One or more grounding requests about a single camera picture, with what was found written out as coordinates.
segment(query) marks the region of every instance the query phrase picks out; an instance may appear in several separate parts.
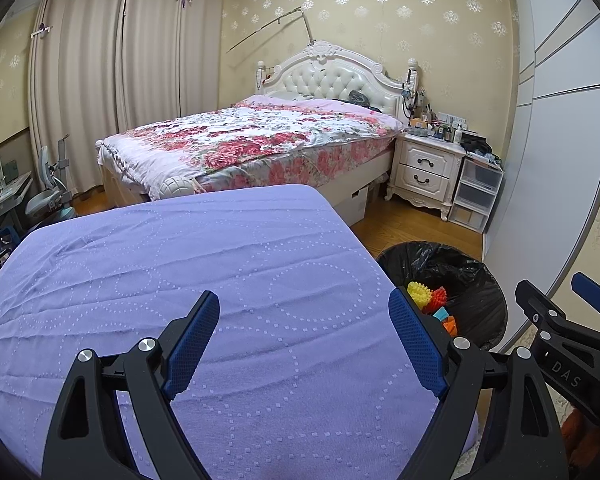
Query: purple fabric cover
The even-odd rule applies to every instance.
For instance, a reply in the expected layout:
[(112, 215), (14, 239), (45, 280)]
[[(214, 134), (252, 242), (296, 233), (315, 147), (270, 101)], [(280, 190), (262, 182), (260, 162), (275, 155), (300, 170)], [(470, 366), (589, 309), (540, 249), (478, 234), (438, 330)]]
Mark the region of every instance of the purple fabric cover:
[[(158, 336), (205, 289), (220, 322), (172, 407), (213, 478), (397, 478), (437, 401), (389, 320), (392, 284), (305, 186), (162, 200), (27, 237), (0, 272), (3, 442), (39, 472), (75, 355)], [(120, 397), (140, 472), (156, 478)]]

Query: drawer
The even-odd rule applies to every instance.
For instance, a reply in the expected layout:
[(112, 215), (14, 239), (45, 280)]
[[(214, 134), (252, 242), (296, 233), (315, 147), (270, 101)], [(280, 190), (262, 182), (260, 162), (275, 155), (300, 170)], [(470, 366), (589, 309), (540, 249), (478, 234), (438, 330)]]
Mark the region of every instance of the drawer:
[(402, 146), (400, 163), (425, 170), (436, 175), (451, 176), (454, 156), (434, 148), (426, 148), (419, 144), (405, 142)]
[(400, 164), (395, 185), (444, 202), (449, 179)]

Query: nightstand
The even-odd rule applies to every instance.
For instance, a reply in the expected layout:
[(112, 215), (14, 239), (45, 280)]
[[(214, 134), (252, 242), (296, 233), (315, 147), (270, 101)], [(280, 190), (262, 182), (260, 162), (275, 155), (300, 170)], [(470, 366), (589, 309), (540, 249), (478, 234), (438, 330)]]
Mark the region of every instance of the nightstand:
[(464, 148), (452, 142), (398, 134), (385, 199), (395, 193), (414, 206), (440, 209), (446, 222), (465, 155)]

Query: curtain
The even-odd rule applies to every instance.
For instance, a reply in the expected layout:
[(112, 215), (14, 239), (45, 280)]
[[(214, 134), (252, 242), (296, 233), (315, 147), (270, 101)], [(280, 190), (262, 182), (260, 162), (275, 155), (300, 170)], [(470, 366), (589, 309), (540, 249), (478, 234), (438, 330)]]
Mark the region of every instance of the curtain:
[(117, 78), (120, 131), (180, 115), (180, 0), (126, 0)]
[(102, 183), (95, 141), (119, 131), (116, 120), (115, 46), (122, 0), (44, 0), (36, 20), (51, 26), (31, 44), (30, 124), (38, 157), (58, 156), (66, 134), (70, 189)]
[(180, 17), (180, 115), (218, 108), (222, 0), (186, 1)]

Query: white headboard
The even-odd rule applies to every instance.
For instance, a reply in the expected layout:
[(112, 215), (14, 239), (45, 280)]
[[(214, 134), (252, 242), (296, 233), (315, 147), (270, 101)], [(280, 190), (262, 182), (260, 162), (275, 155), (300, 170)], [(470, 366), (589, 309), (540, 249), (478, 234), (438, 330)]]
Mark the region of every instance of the white headboard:
[[(260, 68), (266, 66), (258, 62)], [(402, 83), (384, 75), (380, 63), (328, 41), (316, 41), (277, 65), (259, 94), (286, 91), (321, 99), (347, 99), (358, 90), (373, 107), (405, 122), (400, 95)]]

